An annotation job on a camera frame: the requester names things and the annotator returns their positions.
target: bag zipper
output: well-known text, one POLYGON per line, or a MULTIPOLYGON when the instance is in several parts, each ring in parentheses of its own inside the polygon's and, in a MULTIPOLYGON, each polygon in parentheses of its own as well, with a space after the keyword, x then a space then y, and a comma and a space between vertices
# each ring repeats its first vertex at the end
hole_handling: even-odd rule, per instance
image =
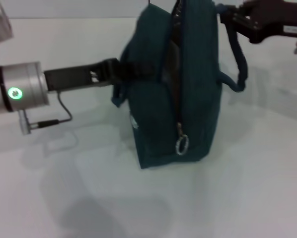
POLYGON ((173 93, 172 93, 172 100, 174 102, 175 105, 175 114, 176 114, 176 127, 177 127, 177 133, 178 133, 178 140, 176 142, 175 145, 175 149, 176 149, 176 153, 178 155, 185 155, 188 151, 188 147, 189 147, 189 138, 186 134, 184 134, 183 131, 183 119, 182 119, 182 111, 181 111, 181 107, 182 107, 182 96, 183 96, 183 92, 182 92, 182 84, 183 84, 183 55, 184 55, 184 51, 183 51, 183 42, 184 42, 184 17, 185 14, 184 11, 185 10, 185 5, 183 3, 184 0, 179 0, 176 3, 176 6, 174 8, 174 11, 172 13, 172 34, 171 34, 171 40, 173 40, 173 42, 175 44, 177 44, 177 46, 180 49, 180 60, 179 60, 179 72, 176 74, 175 77, 173 77, 171 79, 171 85, 173 88, 173 93), (180 24, 180 31, 176 32, 176 26, 178 26, 180 24))

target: zipper pull ring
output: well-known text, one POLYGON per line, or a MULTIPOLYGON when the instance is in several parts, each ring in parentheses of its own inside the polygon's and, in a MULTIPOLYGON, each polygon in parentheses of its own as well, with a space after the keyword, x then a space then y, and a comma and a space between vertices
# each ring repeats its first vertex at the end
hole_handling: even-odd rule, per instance
POLYGON ((176 142, 176 153, 180 156, 183 156, 187 153, 189 147, 189 138, 187 135, 184 135, 183 126, 181 123, 177 123, 177 131, 179 138, 176 142))

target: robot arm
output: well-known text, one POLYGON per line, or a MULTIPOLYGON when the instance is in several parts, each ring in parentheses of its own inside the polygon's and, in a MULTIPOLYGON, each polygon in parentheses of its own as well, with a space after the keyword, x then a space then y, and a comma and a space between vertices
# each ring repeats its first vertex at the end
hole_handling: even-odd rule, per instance
MULTIPOLYGON (((0 43, 12 38, 9 20, 0 4, 0 43)), ((121 63, 117 59, 78 67, 43 72, 39 62, 0 66, 0 114, 18 112, 23 134, 72 119, 60 99, 62 91, 86 87, 102 87, 130 81, 154 73, 149 63, 121 63), (68 120, 30 123, 26 110, 47 106, 48 93, 57 92, 58 99, 70 116, 68 120)))
POLYGON ((226 7, 228 11, 221 14, 221 23, 231 25, 252 44, 259 44, 270 36, 297 38, 297 3, 249 0, 239 7, 226 7))

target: bag handle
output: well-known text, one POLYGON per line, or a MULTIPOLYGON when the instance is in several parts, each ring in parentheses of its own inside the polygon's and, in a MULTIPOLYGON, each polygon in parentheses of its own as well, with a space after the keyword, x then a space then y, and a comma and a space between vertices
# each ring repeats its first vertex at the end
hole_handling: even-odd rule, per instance
MULTIPOLYGON (((216 6, 217 13, 223 14, 228 11, 228 8, 223 4, 218 4, 216 6)), ((236 59, 239 75, 238 82, 235 83, 232 78, 223 72, 220 72, 220 82, 228 85, 234 92, 242 92, 246 87, 246 80, 248 78, 248 64, 247 60, 242 52, 241 46, 238 41, 238 34, 233 28, 232 24, 225 24, 228 34, 229 43, 236 59)))

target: teal strap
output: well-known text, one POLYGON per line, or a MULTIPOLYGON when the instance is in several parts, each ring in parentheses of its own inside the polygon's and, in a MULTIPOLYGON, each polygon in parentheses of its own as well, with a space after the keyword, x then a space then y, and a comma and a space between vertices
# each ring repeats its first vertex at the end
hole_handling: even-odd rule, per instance
MULTIPOLYGON (((228 11, 228 8, 223 4, 218 4, 216 6, 217 13, 223 14, 228 11)), ((226 29, 228 33, 228 38, 230 42, 230 46, 233 52, 233 55, 237 61, 239 75, 238 75, 238 82, 235 83, 232 78, 226 75, 223 72, 220 72, 220 82, 228 85, 234 92, 242 92, 246 87, 246 80, 248 78, 248 64, 247 60, 242 52, 241 46, 238 41, 238 34, 234 30, 231 24, 226 24, 226 29)))
MULTIPOLYGON (((124 49, 120 62, 126 62, 128 59, 128 53, 129 53, 129 47, 130 47, 131 41, 128 43, 126 48, 124 49)), ((113 94, 111 101, 116 107, 120 107, 126 100, 127 98, 127 92, 128 92, 128 86, 127 83, 122 83, 122 84, 116 84, 113 85, 113 94)))

